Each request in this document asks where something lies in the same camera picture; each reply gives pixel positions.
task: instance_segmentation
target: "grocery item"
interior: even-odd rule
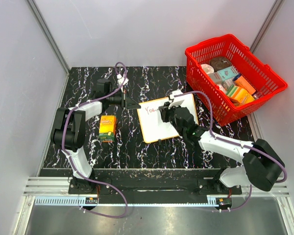
[[[202,64],[200,66],[205,71],[206,74],[210,74],[214,72],[214,68],[208,64]]]
[[[234,68],[234,66],[230,66],[230,67],[227,67],[225,69],[222,69],[222,70],[218,71],[217,73],[220,75],[222,81],[233,78],[233,77],[235,77],[236,75],[239,74],[236,71],[236,69]]]
[[[226,94],[226,89],[222,85],[218,84],[218,87],[223,93]]]
[[[218,56],[218,57],[212,58],[209,64],[214,68],[215,72],[218,72],[219,70],[225,69],[232,65],[231,61],[229,61],[224,56]]]
[[[218,72],[214,72],[214,73],[210,73],[208,74],[208,76],[211,78],[211,80],[216,83],[216,84],[221,84],[222,82],[222,78],[221,76],[218,74]]]
[[[116,116],[101,116],[99,139],[102,142],[113,142],[116,135]]]
[[[247,104],[255,100],[247,90],[234,85],[231,85],[226,95],[234,102],[234,104]]]
[[[227,80],[222,81],[221,84],[226,90],[228,90],[231,85],[234,85],[234,82],[232,79],[227,79]]]
[[[253,88],[252,85],[250,85],[250,83],[247,82],[247,80],[240,73],[233,78],[233,81],[237,86],[244,88],[251,95],[256,94],[255,88]]]

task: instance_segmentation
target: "marble table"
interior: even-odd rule
[[[69,108],[86,101],[95,81],[101,78],[110,79],[114,86],[117,86],[113,67],[72,68],[61,106]],[[162,98],[176,89],[183,92],[192,90],[186,83],[186,67],[129,67],[128,78],[126,88],[137,102]],[[196,95],[195,100],[199,124],[208,127],[209,111]],[[87,121],[84,149],[93,168],[197,169],[235,167],[238,164],[225,156],[205,152],[200,148],[186,148],[180,138],[164,140],[161,144],[145,143],[136,110],[122,110],[112,105],[104,115],[117,116],[116,141],[99,141],[100,116]],[[247,117],[224,127],[220,127],[214,120],[213,130],[231,138],[253,141]],[[43,163],[43,170],[46,172],[47,169],[51,170],[48,171],[48,176],[58,176],[54,170],[70,169],[65,156],[53,144],[50,144]]]

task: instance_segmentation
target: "orange juice box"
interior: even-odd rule
[[[101,116],[99,139],[102,142],[113,142],[116,136],[117,117]]]

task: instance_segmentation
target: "red basket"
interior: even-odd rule
[[[249,48],[232,34],[212,38],[189,47],[185,50],[185,54],[187,56],[186,81],[193,90],[202,91],[208,95],[213,116],[220,126],[256,111],[270,98],[288,87],[288,84],[269,65],[261,63],[249,51]],[[242,106],[234,106],[200,66],[209,64],[210,59],[217,56],[225,56],[232,62],[237,71],[256,89],[259,99]],[[208,101],[202,95],[198,96],[209,108]]]

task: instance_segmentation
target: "whiteboard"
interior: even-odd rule
[[[181,107],[186,107],[194,116],[194,121],[198,124],[195,101],[193,94],[187,94],[174,99],[174,102],[184,100]],[[140,103],[141,109],[137,109],[138,118],[141,125],[145,143],[152,143],[158,140],[165,140],[178,137],[179,134],[169,122],[163,122],[159,112],[159,106],[163,106],[169,101],[168,97],[155,99]]]

